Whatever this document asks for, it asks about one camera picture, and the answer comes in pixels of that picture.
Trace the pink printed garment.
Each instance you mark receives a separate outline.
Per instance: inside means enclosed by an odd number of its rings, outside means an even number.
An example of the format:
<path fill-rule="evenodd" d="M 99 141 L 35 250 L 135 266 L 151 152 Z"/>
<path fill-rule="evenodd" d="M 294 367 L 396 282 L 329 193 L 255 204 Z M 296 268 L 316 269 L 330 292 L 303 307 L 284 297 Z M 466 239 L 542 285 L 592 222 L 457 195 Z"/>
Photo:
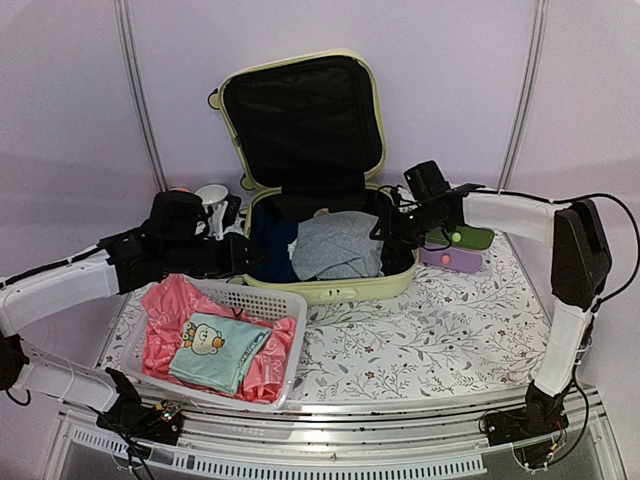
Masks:
<path fill-rule="evenodd" d="M 179 275 L 171 275 L 151 288 L 141 303 L 148 315 L 142 360 L 142 372 L 145 375 L 250 403 L 270 404 L 278 399 L 284 386 L 286 362 L 296 333 L 294 318 L 269 321 L 240 307 L 222 306 Z M 254 357 L 235 395 L 182 382 L 169 374 L 169 365 L 182 342 L 183 326 L 194 313 L 218 315 L 271 329 L 269 340 Z"/>

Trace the teal cartoon t-shirt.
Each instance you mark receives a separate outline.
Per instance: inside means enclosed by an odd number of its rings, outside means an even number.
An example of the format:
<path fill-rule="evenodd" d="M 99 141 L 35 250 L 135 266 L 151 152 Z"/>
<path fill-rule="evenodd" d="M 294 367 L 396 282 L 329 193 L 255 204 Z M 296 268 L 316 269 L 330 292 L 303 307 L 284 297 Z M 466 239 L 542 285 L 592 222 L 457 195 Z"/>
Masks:
<path fill-rule="evenodd" d="M 169 374 L 182 382 L 235 395 L 270 335 L 268 327 L 194 313 L 183 326 Z"/>

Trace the white plastic mesh basket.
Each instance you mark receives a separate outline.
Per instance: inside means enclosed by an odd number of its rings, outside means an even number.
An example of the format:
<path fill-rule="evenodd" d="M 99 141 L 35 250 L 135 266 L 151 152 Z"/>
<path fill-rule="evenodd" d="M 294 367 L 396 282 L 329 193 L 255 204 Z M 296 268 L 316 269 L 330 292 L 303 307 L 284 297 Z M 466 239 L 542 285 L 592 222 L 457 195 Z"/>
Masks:
<path fill-rule="evenodd" d="M 223 281 L 195 280 L 183 275 L 179 276 L 185 278 L 205 296 L 222 306 L 240 307 L 252 315 L 269 321 L 275 321 L 283 317 L 292 317 L 296 320 L 296 333 L 286 362 L 285 382 L 280 396 L 270 404 L 250 403 L 219 394 L 194 390 L 145 375 L 142 372 L 142 360 L 148 315 L 143 305 L 144 309 L 141 317 L 131 333 L 127 345 L 121 352 L 121 371 L 130 377 L 165 391 L 171 391 L 184 399 L 191 399 L 199 404 L 215 403 L 231 409 L 261 412 L 279 409 L 289 395 L 295 380 L 306 326 L 307 303 L 305 299 L 291 292 L 261 289 Z"/>

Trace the light green hard-shell suitcase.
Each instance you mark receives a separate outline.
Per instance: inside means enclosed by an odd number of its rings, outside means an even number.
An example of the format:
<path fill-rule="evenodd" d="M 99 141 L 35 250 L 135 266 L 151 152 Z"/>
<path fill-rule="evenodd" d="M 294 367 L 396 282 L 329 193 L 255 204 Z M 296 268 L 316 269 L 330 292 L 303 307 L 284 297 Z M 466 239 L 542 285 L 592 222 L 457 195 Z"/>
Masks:
<path fill-rule="evenodd" d="M 418 254 L 385 244 L 373 278 L 299 280 L 277 249 L 274 233 L 321 209 L 379 216 L 391 207 L 389 188 L 374 183 L 386 144 L 376 82 L 350 50 L 292 57 L 230 75 L 208 97 L 226 124 L 253 192 L 244 234 L 269 257 L 244 274 L 253 287 L 297 293 L 311 304 L 383 300 L 412 281 Z"/>

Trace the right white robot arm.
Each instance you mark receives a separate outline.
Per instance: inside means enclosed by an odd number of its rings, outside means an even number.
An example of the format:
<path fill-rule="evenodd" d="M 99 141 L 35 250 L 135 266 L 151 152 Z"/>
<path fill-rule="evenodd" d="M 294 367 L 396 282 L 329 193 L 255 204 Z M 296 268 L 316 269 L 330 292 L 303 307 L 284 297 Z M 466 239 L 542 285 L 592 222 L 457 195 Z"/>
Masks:
<path fill-rule="evenodd" d="M 433 230 L 459 226 L 486 228 L 534 240 L 551 250 L 553 317 L 540 369 L 531 383 L 531 402 L 517 415 L 517 427 L 537 436 L 552 424 L 591 320 L 602 302 L 612 256 L 592 198 L 544 200 L 531 194 L 490 190 L 481 184 L 446 181 L 433 161 L 406 171 L 412 195 L 405 201 L 391 190 L 370 236 L 412 250 Z"/>

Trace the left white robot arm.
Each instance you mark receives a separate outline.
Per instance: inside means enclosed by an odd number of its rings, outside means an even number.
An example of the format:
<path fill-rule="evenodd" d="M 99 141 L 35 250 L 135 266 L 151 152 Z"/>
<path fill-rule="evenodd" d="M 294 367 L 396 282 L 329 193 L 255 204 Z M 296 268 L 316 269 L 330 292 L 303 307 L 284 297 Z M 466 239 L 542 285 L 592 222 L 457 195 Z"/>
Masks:
<path fill-rule="evenodd" d="M 1 389 L 41 393 L 61 402 L 109 412 L 128 434 L 148 426 L 148 412 L 129 396 L 136 389 L 119 371 L 93 369 L 73 355 L 23 338 L 63 315 L 79 319 L 91 303 L 159 283 L 171 274 L 223 279 L 245 274 L 265 258 L 244 235 L 213 234 L 213 212 L 201 199 L 174 190 L 155 195 L 138 226 L 107 236 L 79 253 L 1 281 Z"/>

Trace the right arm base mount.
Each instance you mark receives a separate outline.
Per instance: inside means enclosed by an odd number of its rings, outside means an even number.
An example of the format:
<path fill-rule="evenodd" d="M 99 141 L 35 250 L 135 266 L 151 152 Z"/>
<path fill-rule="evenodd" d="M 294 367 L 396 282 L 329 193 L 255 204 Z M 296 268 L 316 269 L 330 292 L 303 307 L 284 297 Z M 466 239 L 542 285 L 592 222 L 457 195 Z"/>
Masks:
<path fill-rule="evenodd" d="M 516 461 L 529 470 L 545 469 L 567 440 L 564 409 L 567 390 L 548 396 L 531 384 L 525 405 L 491 409 L 479 419 L 479 430 L 490 446 L 511 444 Z"/>

